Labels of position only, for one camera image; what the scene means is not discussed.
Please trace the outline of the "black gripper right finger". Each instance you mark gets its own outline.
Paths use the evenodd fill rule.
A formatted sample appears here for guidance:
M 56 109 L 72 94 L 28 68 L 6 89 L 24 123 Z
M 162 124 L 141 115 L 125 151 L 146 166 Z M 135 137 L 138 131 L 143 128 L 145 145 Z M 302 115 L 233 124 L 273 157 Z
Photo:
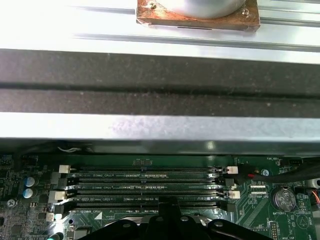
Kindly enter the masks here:
M 253 232 L 232 222 L 208 222 L 199 216 L 182 214 L 176 197 L 169 197 L 170 240 L 252 240 Z

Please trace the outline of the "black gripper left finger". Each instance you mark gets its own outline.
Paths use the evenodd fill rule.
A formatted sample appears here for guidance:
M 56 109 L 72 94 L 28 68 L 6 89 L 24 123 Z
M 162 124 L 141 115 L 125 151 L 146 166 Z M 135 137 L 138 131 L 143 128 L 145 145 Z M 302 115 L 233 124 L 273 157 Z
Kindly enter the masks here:
M 167 240 L 170 198 L 158 200 L 158 214 L 144 216 L 140 223 L 128 219 L 117 220 L 86 236 L 87 240 Z

